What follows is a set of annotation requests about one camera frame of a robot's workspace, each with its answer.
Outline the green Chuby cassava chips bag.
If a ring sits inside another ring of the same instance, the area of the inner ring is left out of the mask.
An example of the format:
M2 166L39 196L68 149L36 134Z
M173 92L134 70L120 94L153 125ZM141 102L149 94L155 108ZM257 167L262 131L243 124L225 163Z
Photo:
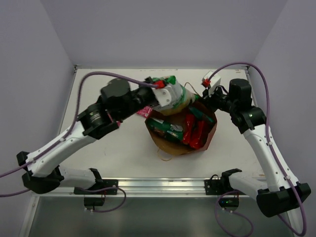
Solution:
M199 98L197 94L180 84L176 76L152 78L152 80L153 84L158 86L153 89L158 104L152 105L151 108L164 116L181 112Z

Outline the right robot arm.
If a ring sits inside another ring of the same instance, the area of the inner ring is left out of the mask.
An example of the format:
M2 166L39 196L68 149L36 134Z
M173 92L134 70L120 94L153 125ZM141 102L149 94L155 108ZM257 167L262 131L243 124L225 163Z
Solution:
M311 188L298 180L283 159L266 124L265 113L252 104L250 83L233 79L229 91L216 83L203 91L201 102L208 109L230 115L232 123L253 149L266 178L262 182L235 168L222 172L218 180L206 180L205 184L217 194L238 190L250 196L266 217L298 208L311 194Z

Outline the red brown paper bag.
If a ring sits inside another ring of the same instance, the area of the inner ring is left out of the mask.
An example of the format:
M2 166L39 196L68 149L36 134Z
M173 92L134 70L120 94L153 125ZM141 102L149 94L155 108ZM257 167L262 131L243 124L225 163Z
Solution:
M217 128L215 113L178 82L172 95L178 96L175 102L152 110L145 120L153 142L172 156L206 151Z

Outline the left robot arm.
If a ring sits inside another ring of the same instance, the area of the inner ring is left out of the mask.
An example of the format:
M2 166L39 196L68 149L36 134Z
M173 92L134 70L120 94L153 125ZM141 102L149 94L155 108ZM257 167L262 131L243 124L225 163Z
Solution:
M36 194L46 194L58 187L74 187L92 194L99 193L104 181L95 168L70 169L60 164L81 148L117 130L119 123L146 106L158 105L154 94L158 85L151 77L138 81L131 90L131 79L110 74L113 79L101 88L97 101L83 112L75 110L72 124L59 136L35 152L20 152L19 166L25 188Z

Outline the dark green cookie packet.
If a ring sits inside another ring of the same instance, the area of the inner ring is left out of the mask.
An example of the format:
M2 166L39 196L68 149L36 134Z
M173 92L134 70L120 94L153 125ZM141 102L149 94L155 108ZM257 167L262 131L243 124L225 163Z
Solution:
M184 130L182 126L158 118L149 118L146 122L149 130L170 142L181 142Z

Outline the teal snack packet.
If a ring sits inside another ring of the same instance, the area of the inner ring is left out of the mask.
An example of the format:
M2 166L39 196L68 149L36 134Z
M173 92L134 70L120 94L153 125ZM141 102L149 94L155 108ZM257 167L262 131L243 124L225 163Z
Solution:
M215 120L211 117L207 116L205 113L200 111L199 109L195 107L189 107L190 112L199 120L203 120L207 123L215 123Z

